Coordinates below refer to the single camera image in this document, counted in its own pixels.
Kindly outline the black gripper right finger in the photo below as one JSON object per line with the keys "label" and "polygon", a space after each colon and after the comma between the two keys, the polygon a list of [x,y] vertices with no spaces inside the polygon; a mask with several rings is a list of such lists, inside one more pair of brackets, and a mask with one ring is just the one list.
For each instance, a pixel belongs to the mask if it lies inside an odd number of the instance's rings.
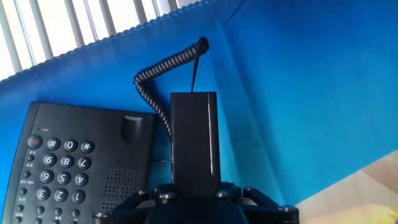
{"label": "black gripper right finger", "polygon": [[216,205],[228,223],[299,224],[299,209],[279,205],[254,187],[222,182],[213,194]]}

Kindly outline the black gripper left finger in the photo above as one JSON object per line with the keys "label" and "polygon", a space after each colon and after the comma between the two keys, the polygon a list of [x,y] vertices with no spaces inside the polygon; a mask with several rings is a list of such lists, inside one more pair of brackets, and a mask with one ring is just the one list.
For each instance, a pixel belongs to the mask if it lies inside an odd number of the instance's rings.
{"label": "black gripper left finger", "polygon": [[145,223],[153,209],[178,199],[178,192],[172,184],[158,185],[152,190],[140,190],[110,211],[96,212],[93,224]]}

